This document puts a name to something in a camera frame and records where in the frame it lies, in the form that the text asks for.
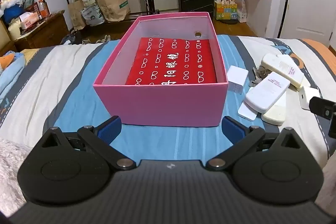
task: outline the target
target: green label on paper bag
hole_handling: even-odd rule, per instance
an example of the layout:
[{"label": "green label on paper bag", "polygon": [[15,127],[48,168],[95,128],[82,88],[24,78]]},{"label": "green label on paper bag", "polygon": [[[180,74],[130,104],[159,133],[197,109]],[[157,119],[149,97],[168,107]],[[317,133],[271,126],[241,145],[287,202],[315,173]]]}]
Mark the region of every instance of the green label on paper bag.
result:
[{"label": "green label on paper bag", "polygon": [[125,7],[128,4],[128,0],[126,0],[124,3],[121,3],[119,5],[119,8],[121,9],[122,7]]}]

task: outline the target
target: red box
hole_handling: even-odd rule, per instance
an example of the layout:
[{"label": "red box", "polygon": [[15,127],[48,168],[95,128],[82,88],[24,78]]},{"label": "red box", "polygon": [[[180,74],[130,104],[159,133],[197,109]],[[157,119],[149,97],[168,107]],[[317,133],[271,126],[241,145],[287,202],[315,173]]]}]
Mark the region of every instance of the red box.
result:
[{"label": "red box", "polygon": [[[217,83],[125,85],[142,37],[208,39]],[[123,123],[218,126],[228,82],[209,14],[191,12],[138,17],[106,61],[93,87],[110,115],[120,116]]]}]

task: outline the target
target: bedding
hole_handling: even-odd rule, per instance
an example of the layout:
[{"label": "bedding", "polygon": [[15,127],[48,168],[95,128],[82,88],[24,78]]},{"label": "bedding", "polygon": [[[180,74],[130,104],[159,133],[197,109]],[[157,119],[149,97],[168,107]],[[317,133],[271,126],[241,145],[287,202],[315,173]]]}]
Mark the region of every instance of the bedding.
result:
[{"label": "bedding", "polygon": [[[336,58],[333,54],[322,44],[310,40],[228,35],[219,35],[218,40],[226,69],[235,65],[249,71],[241,95],[227,92],[222,115],[229,115],[245,126],[258,125],[268,132],[293,127],[323,168],[335,151],[336,140],[327,135],[327,120],[301,109],[294,87],[287,91],[286,121],[281,127],[263,122],[260,115],[253,122],[247,121],[237,115],[237,110],[249,89],[249,81],[254,80],[252,68],[259,66],[268,52],[290,55],[311,86],[319,89],[323,98],[336,101]],[[84,125],[97,126],[110,118],[92,84],[117,43],[62,45],[24,51],[26,67],[0,103],[0,138],[33,147],[49,127],[75,132]],[[205,164],[232,143],[221,126],[174,128],[124,124],[122,132],[110,145],[137,164],[141,159],[197,159]],[[14,211],[15,207],[7,211],[7,215]]]}]

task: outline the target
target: metal screw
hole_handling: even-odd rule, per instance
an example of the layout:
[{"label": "metal screw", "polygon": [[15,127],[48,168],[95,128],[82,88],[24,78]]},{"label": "metal screw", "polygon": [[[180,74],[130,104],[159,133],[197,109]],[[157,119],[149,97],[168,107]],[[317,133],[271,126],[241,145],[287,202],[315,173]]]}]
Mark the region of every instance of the metal screw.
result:
[{"label": "metal screw", "polygon": [[225,165],[225,161],[222,160],[222,159],[219,159],[219,158],[214,158],[214,159],[209,160],[209,164],[212,167],[219,168],[219,167],[223,167]]},{"label": "metal screw", "polygon": [[123,168],[130,167],[133,165],[133,160],[123,158],[123,159],[117,160],[117,165]]}]

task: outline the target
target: red cloth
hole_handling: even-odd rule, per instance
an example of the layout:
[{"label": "red cloth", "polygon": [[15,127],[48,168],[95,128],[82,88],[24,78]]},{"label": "red cloth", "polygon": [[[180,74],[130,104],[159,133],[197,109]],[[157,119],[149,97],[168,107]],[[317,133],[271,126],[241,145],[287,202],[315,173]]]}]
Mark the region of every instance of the red cloth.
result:
[{"label": "red cloth", "polygon": [[126,85],[216,83],[209,40],[140,40]]}]

